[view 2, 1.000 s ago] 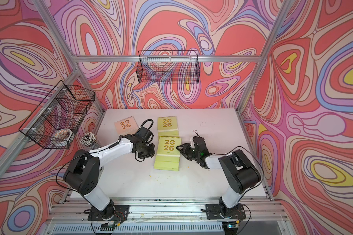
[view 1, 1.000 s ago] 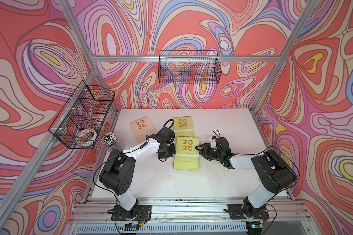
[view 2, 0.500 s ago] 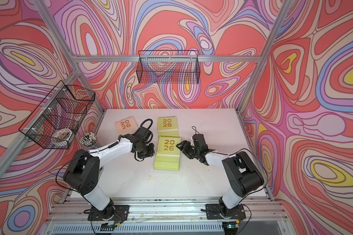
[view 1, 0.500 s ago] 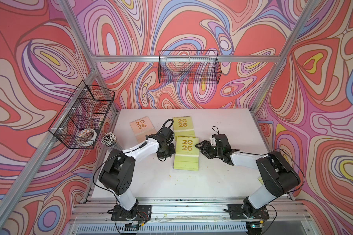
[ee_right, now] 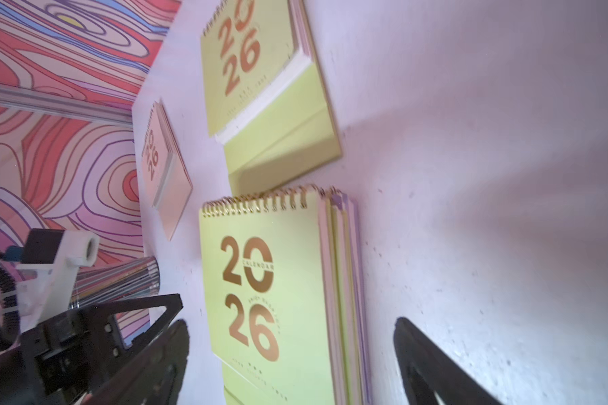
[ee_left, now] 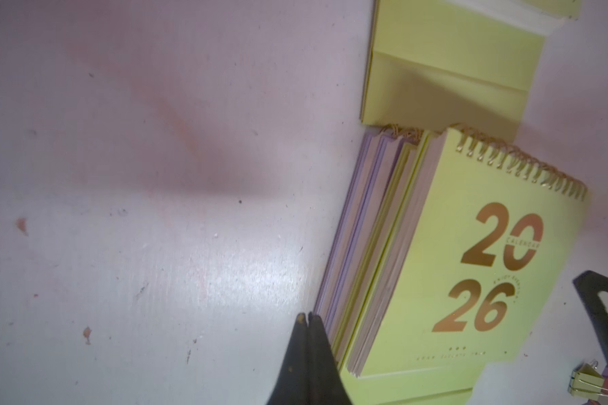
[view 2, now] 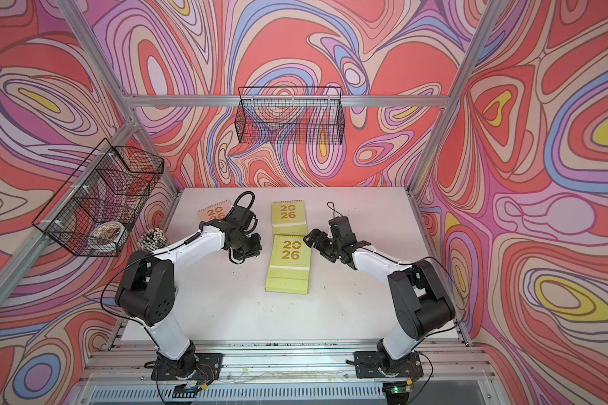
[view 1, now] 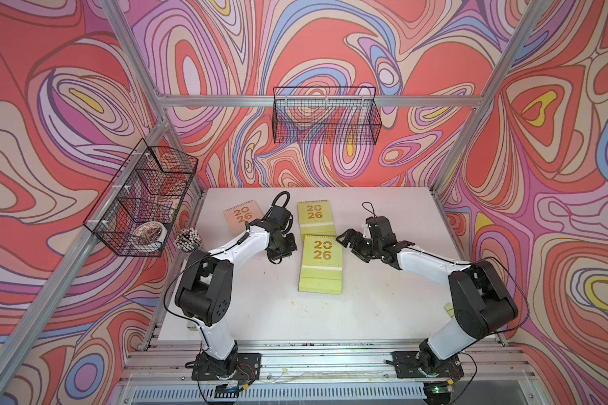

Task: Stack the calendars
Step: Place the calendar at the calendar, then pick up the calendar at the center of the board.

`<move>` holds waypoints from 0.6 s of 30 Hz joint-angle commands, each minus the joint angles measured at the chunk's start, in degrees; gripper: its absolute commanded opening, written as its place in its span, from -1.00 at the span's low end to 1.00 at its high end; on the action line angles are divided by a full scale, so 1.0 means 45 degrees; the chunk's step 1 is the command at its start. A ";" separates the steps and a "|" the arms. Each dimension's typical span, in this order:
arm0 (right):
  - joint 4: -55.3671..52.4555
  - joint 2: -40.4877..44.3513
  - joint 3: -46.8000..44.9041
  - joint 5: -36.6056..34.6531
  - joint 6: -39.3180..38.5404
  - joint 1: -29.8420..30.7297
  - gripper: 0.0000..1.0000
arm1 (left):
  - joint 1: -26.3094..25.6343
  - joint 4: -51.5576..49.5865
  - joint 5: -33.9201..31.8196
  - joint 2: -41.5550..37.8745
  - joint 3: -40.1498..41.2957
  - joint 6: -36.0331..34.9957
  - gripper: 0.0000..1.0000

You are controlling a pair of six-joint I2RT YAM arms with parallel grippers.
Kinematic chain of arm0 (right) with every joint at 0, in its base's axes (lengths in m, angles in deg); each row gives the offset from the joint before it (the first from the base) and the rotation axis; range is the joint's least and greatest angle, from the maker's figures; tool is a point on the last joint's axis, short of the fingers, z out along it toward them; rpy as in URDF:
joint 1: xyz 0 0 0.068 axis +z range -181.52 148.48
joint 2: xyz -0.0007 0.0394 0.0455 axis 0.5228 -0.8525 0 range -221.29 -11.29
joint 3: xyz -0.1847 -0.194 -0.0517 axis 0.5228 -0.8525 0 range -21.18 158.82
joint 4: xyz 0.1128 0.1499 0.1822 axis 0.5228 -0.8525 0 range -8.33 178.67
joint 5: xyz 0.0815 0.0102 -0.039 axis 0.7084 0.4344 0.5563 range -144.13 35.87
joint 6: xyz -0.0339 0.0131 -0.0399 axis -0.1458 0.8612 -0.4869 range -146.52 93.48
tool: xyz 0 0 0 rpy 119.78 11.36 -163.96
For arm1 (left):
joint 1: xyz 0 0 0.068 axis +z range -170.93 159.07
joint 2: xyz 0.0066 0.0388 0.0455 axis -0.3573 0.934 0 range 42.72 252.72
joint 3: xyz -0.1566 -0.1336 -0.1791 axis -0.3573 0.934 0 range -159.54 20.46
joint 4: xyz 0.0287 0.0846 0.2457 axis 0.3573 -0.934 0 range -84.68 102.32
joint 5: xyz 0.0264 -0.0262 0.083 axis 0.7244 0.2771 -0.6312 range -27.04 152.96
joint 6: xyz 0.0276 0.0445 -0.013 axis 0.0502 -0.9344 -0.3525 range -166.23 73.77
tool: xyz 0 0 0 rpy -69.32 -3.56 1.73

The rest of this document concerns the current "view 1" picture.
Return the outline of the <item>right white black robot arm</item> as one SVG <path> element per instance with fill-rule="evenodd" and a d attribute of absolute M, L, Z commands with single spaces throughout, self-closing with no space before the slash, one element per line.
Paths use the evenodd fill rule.
<path fill-rule="evenodd" d="M 439 373 L 460 351 L 518 317 L 518 307 L 491 262 L 456 261 L 400 241 L 383 216 L 367 218 L 362 232 L 348 229 L 336 241 L 364 263 L 378 260 L 449 290 L 454 317 L 421 343 L 413 361 L 426 375 Z"/>

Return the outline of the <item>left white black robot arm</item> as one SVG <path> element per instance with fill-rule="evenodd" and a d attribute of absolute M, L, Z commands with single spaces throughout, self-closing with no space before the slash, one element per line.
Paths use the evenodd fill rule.
<path fill-rule="evenodd" d="M 209 358 L 224 361 L 236 351 L 225 321 L 235 270 L 259 253 L 274 265 L 291 256 L 297 250 L 292 223 L 287 207 L 272 204 L 267 214 L 245 224 L 245 231 L 228 243 L 190 256 L 173 300 L 182 317 L 199 327 Z"/>

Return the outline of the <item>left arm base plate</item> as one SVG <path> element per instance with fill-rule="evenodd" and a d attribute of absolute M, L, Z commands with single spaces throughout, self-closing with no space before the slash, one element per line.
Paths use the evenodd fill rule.
<path fill-rule="evenodd" d="M 256 381 L 260 378 L 262 354 L 232 352 L 218 360 L 206 353 L 198 354 L 192 367 L 193 381 Z"/>

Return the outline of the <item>pink 2026 calendar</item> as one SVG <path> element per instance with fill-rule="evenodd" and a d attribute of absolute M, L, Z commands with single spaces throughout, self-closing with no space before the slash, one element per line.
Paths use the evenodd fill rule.
<path fill-rule="evenodd" d="M 246 201 L 224 211 L 224 218 L 234 236 L 245 230 L 246 223 L 262 217 L 263 212 L 254 200 Z"/>

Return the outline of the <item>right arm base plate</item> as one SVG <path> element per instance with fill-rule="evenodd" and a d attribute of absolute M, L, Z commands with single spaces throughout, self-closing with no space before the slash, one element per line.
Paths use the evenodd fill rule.
<path fill-rule="evenodd" d="M 431 378 L 458 381 L 464 371 L 457 354 L 449 359 L 436 359 L 430 352 L 395 351 L 386 364 L 395 368 L 396 376 L 405 378 Z"/>

